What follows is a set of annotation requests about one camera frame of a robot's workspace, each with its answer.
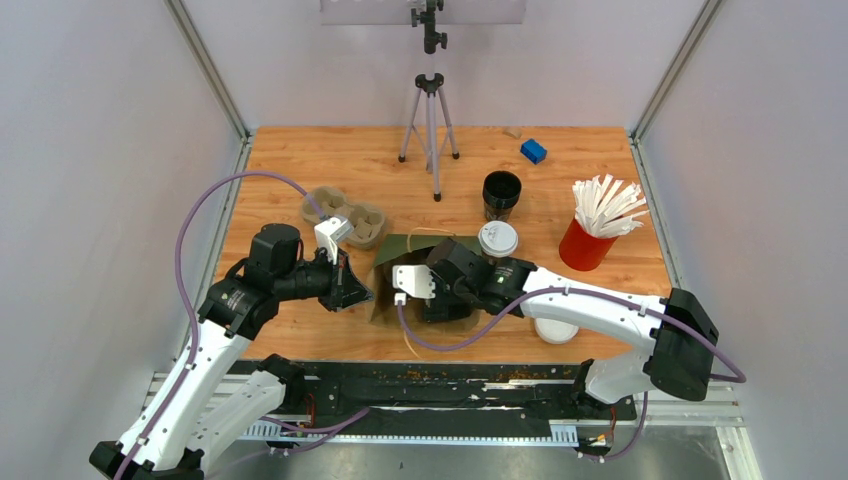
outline white lid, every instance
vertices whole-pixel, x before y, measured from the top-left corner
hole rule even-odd
[[[483,251],[493,257],[506,257],[512,255],[518,248],[518,232],[512,225],[495,220],[483,225],[477,234]]]
[[[536,333],[542,337],[542,340],[555,345],[571,340],[580,330],[570,323],[547,318],[537,318],[533,321],[533,324],[536,326]]]

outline wall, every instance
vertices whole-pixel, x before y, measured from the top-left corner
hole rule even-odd
[[[728,1],[645,140],[764,478],[843,478],[848,5]]]
[[[238,145],[163,2],[0,11],[0,477],[99,478],[183,339],[174,238]]]
[[[319,3],[187,1],[251,127],[405,124],[432,61],[423,29],[322,27]],[[440,26],[452,120],[633,126],[701,4],[529,0],[523,25]]]

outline red container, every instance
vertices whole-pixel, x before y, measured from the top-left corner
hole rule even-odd
[[[575,270],[594,270],[601,264],[617,238],[593,237],[586,233],[574,218],[559,242],[559,258]]]

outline blue sponge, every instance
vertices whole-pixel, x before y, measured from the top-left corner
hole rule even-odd
[[[532,138],[521,145],[521,153],[529,158],[533,165],[538,165],[548,155],[548,151]]]

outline wooden table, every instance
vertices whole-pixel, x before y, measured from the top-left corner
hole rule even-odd
[[[355,202],[384,209],[389,231],[407,233],[417,226],[437,227],[460,235],[476,235],[482,216],[483,178],[494,170],[510,170],[523,190],[510,223],[518,230],[520,245],[514,256],[575,280],[639,294],[668,294],[669,281],[649,216],[644,228],[619,239],[604,263],[591,272],[565,266],[557,247],[574,214],[571,185],[576,180],[610,173],[638,182],[625,132],[621,128],[524,128],[522,140],[535,138],[548,149],[547,159],[533,165],[519,153],[522,140],[504,135],[500,128],[457,127],[462,157],[450,149],[441,159],[442,201],[433,201],[432,177],[418,144],[410,143],[406,163],[397,155],[403,138],[399,127],[261,128],[250,155],[248,170],[272,170],[287,175],[307,191],[330,185]],[[282,222],[300,229],[307,258],[315,249],[312,227],[299,216],[302,197],[273,179],[246,179],[239,192],[229,233],[218,266],[218,278],[246,257],[250,241],[262,225]],[[356,275],[364,280],[376,249],[360,251],[342,245],[351,255]],[[268,322],[247,350],[247,358],[279,353],[303,360],[358,361],[468,361],[579,363],[608,358],[629,347],[604,335],[581,330],[566,345],[550,345],[536,335],[531,319],[507,317],[477,343],[449,353],[404,342],[402,330],[367,323],[363,307],[330,313],[316,300],[287,302]],[[488,322],[483,315],[477,328]],[[431,342],[453,344],[470,333],[426,332]]]

